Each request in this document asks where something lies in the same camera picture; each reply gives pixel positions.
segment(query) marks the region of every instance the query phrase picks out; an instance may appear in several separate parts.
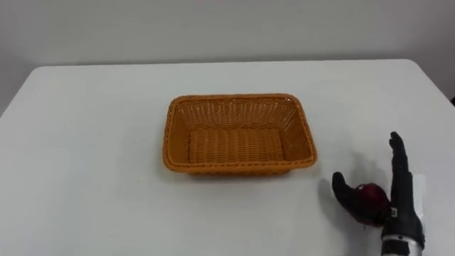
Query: robotic hand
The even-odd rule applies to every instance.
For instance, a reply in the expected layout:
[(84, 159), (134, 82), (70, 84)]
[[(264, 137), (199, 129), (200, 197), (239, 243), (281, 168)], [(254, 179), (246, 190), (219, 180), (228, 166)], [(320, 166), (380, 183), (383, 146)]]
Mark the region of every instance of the robotic hand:
[(381, 255), (420, 256), (425, 246), (422, 223), (414, 210), (412, 174), (408, 169), (403, 140), (390, 135), (393, 150), (391, 200), (374, 183), (351, 188), (343, 174), (332, 177), (337, 201), (360, 223), (382, 227)]

